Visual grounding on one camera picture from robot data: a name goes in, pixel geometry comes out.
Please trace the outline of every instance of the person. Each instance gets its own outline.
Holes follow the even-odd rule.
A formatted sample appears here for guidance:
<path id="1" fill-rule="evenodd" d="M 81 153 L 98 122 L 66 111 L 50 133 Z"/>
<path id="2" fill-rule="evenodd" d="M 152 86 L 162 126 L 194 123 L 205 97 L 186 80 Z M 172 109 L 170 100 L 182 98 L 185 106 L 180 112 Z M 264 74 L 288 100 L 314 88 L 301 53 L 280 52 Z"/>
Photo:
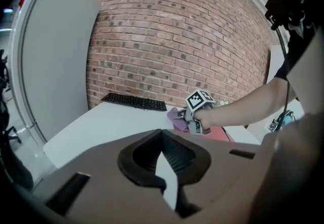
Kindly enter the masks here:
<path id="1" fill-rule="evenodd" d="M 314 33 L 314 0 L 309 1 L 312 12 L 305 0 L 304 16 L 298 20 L 299 25 L 284 24 L 290 33 L 288 43 L 288 65 L 292 69 L 301 57 Z M 245 97 L 214 109 L 198 110 L 194 117 L 199 120 L 204 129 L 210 127 L 244 126 L 260 121 L 278 111 L 285 105 L 287 96 L 287 71 L 285 65 L 278 70 L 275 77 L 266 85 L 252 91 Z M 289 102 L 296 98 L 293 88 L 290 87 Z"/>

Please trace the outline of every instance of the wire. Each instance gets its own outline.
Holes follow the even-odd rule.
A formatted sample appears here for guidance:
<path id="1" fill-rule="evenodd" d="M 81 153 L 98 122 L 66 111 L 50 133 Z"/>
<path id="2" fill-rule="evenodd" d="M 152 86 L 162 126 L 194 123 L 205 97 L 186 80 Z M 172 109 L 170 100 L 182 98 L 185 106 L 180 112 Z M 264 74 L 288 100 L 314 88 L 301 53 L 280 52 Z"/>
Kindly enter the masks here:
<path id="1" fill-rule="evenodd" d="M 283 53 L 283 58 L 285 60 L 284 61 L 285 68 L 286 68 L 286 72 L 288 74 L 289 73 L 289 65 L 288 65 L 288 58 L 287 58 L 287 52 L 286 52 L 285 44 L 284 44 L 284 41 L 282 40 L 280 30 L 277 28 L 275 31 L 277 32 L 277 35 L 278 35 L 278 38 L 279 38 L 279 42 L 280 42 L 282 53 Z M 288 101 L 289 101 L 289 89 L 290 89 L 290 83 L 287 80 L 287 95 L 286 95 L 286 101 L 285 101 L 285 108 L 283 109 L 283 113 L 282 113 L 283 117 L 280 118 L 280 121 L 279 121 L 275 131 L 280 130 L 280 128 L 282 126 L 282 123 L 284 121 L 285 114 L 286 114 L 286 111 L 287 111 Z"/>

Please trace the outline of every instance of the human arm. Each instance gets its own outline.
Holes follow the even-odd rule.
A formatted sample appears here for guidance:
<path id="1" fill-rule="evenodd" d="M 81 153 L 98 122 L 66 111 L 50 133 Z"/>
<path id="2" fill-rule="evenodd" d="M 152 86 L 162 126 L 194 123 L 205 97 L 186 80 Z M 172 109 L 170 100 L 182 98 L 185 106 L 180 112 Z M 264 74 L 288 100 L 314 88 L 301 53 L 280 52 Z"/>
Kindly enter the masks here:
<path id="1" fill-rule="evenodd" d="M 278 111 L 285 105 L 287 81 L 273 78 L 245 97 L 214 109 L 198 110 L 194 117 L 201 121 L 202 127 L 208 129 L 216 126 L 244 126 L 260 121 Z M 289 101 L 296 98 L 290 88 Z"/>

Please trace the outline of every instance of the white table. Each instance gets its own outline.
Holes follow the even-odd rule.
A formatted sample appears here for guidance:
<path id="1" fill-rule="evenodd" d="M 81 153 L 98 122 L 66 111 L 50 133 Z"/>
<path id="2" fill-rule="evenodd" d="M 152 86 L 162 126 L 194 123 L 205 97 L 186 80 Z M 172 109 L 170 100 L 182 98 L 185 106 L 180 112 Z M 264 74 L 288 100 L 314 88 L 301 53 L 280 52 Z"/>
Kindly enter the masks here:
<path id="1" fill-rule="evenodd" d="M 57 168 L 61 168 L 96 145 L 149 130 L 173 129 L 172 122 L 167 118 L 168 111 L 103 102 L 55 135 L 44 145 L 44 152 Z M 258 144 L 244 127 L 225 127 L 225 130 L 237 142 Z"/>

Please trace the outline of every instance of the purple cloth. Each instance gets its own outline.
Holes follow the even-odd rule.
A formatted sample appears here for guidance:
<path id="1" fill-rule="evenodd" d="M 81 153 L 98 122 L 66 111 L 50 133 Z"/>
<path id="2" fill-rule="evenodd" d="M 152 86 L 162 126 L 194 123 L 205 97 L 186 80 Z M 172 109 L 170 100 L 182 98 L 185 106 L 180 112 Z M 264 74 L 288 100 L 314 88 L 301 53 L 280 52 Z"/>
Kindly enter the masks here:
<path id="1" fill-rule="evenodd" d="M 174 119 L 177 116 L 178 109 L 173 107 L 168 113 L 168 119 L 171 120 L 173 125 L 175 125 L 180 131 L 185 131 L 188 129 L 187 123 L 184 119 Z"/>

